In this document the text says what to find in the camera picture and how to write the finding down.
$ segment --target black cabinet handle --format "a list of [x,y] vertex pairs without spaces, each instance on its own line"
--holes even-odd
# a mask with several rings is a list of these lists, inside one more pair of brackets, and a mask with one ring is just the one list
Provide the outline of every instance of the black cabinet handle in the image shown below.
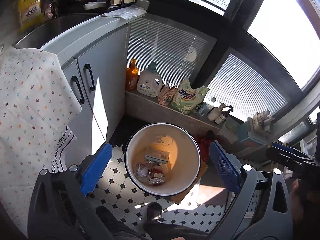
[[80,95],[81,95],[81,98],[80,98],[79,102],[83,105],[84,104],[84,96],[83,96],[83,93],[82,93],[82,90],[81,90],[81,87],[80,87],[79,80],[78,80],[78,78],[76,76],[72,76],[71,80],[77,84],[77,87],[78,87]]
[[91,91],[94,91],[96,89],[96,86],[94,85],[94,80],[93,80],[93,75],[92,75],[92,69],[90,64],[84,64],[84,68],[88,69],[90,72],[90,76],[91,76],[91,82],[92,82],[92,87],[90,87]]

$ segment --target white trash can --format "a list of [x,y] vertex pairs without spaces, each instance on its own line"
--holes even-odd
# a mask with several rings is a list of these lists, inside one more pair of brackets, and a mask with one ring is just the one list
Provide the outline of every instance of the white trash can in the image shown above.
[[[159,186],[146,185],[137,180],[136,164],[144,162],[148,147],[169,152],[166,180]],[[128,141],[124,164],[129,177],[138,188],[155,196],[173,196],[185,191],[200,171],[200,150],[193,137],[184,129],[169,123],[144,126]]]

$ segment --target gray cabinet door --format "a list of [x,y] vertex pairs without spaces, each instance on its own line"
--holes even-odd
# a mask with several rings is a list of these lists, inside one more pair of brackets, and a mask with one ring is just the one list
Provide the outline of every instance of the gray cabinet door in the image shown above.
[[[129,33],[128,26],[120,27],[75,56],[85,93],[106,141],[110,140],[124,114]],[[92,69],[94,91],[91,88],[92,79],[86,64]]]
[[68,126],[76,136],[76,142],[72,143],[72,147],[65,148],[67,151],[65,153],[65,163],[66,166],[69,167],[72,164],[79,165],[87,155],[95,154],[105,139],[100,132],[97,122],[92,115],[88,100],[85,97],[76,60],[73,59],[65,63],[65,65],[62,66],[62,70],[72,91],[77,99],[80,100],[80,91],[76,82],[72,80],[72,76],[77,77],[85,100],[84,104],[80,104],[82,106],[81,113],[68,123]]

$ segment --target blue gripper pad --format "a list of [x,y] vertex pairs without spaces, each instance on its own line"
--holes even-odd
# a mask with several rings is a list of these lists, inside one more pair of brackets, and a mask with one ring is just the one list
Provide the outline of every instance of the blue gripper pad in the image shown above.
[[227,190],[237,194],[240,190],[240,174],[217,141],[210,144],[209,155]]
[[82,175],[80,190],[84,196],[89,192],[93,192],[111,157],[112,146],[106,143],[101,150],[95,154],[95,158]]

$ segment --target sink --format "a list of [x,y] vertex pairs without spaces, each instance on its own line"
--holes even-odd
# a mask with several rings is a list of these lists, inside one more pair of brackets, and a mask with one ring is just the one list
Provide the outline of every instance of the sink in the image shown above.
[[63,33],[64,31],[84,22],[88,19],[98,16],[95,13],[86,14],[70,14],[64,15],[59,18],[52,19],[41,26],[35,28],[27,35],[25,35],[21,40],[19,40],[14,47],[16,49],[23,48],[36,48],[39,49],[48,41],[52,40],[54,37]]

